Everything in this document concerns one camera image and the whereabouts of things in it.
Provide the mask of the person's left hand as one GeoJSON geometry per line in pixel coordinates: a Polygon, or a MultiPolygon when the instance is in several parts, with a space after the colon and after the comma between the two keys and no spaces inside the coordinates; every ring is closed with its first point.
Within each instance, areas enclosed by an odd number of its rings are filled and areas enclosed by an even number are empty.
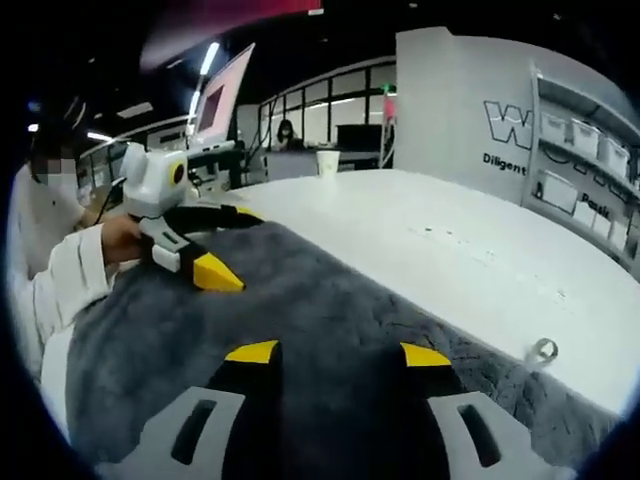
{"type": "Polygon", "coordinates": [[[107,219],[102,224],[101,247],[106,265],[139,259],[142,252],[139,225],[128,215],[107,219]]]}

